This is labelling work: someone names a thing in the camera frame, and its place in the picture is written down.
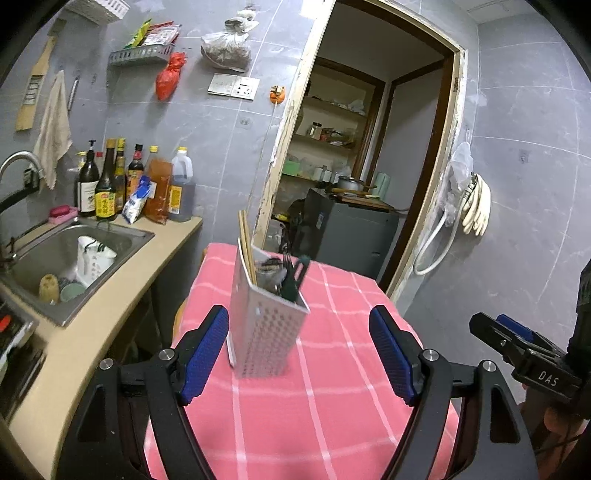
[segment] utensil holder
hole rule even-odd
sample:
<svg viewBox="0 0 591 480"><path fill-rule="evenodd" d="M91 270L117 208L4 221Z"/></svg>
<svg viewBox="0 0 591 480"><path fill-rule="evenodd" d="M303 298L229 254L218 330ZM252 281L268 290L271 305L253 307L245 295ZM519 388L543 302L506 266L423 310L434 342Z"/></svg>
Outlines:
<svg viewBox="0 0 591 480"><path fill-rule="evenodd" d="M252 247L252 254L255 261L270 258L256 247ZM228 333L228 354L235 375L238 378L281 375L309 313L301 293L292 303L255 287L247 274L238 242Z"/></svg>

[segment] appliance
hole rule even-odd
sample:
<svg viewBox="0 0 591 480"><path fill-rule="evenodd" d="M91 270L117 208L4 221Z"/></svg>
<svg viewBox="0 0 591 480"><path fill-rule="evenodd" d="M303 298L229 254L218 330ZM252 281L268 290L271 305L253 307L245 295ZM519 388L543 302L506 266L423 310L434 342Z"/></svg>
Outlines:
<svg viewBox="0 0 591 480"><path fill-rule="evenodd" d="M310 189L292 253L376 279L400 214L338 203Z"/></svg>

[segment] checkered tablecloth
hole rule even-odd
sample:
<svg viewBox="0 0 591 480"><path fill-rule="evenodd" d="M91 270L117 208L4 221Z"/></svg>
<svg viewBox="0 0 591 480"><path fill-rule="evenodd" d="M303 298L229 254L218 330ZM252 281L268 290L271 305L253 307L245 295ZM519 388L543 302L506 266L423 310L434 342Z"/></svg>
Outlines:
<svg viewBox="0 0 591 480"><path fill-rule="evenodd" d="M235 258L235 246L209 245L178 338L212 305L229 307ZM411 409L392 392L369 311L384 304L416 337L412 328L374 280L335 267L312 262L302 294L310 314L284 375L237 380L224 347L186 409L218 480L379 479L402 436ZM432 479L445 474L457 421L450 406ZM165 479L150 427L145 451L152 476Z"/></svg>

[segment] pot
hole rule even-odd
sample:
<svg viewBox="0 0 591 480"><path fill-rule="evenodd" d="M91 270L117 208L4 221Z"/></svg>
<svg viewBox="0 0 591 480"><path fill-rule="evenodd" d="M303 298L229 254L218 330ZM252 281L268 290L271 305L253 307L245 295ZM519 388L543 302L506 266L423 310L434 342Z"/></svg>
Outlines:
<svg viewBox="0 0 591 480"><path fill-rule="evenodd" d="M354 190L361 192L365 187L362 180L354 179L353 177L339 177L339 181L335 185L338 189Z"/></svg>

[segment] towel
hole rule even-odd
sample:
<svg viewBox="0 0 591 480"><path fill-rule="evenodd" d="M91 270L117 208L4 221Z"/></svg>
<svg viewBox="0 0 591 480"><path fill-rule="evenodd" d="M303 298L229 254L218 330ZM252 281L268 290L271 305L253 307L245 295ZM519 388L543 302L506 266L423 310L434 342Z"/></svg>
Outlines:
<svg viewBox="0 0 591 480"><path fill-rule="evenodd" d="M53 79L49 99L41 121L41 131L33 153L39 157L45 172L45 183L53 190L56 186L57 162L72 145L72 134L68 120L66 82L64 71L60 70Z"/></svg>

